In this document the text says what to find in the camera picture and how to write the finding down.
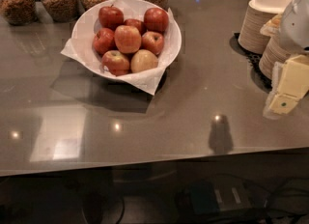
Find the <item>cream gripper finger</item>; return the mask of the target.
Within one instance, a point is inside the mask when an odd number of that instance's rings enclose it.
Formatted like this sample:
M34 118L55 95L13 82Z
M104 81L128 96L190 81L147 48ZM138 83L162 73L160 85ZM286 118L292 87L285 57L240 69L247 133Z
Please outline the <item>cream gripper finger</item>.
M273 18L271 18L267 23L265 23L262 26L262 28L260 29L260 33L264 36L272 37L279 30L281 18L282 18L281 14L275 15Z
M286 115L292 112L309 91L309 57L296 55L284 64L276 62L272 90L267 97L267 112Z

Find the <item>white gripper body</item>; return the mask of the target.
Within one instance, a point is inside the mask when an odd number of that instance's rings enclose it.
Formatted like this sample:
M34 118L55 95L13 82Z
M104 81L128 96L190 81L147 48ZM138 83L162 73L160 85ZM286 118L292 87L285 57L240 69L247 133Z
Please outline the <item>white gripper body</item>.
M294 54L309 53L309 0L292 0L282 14L279 44Z

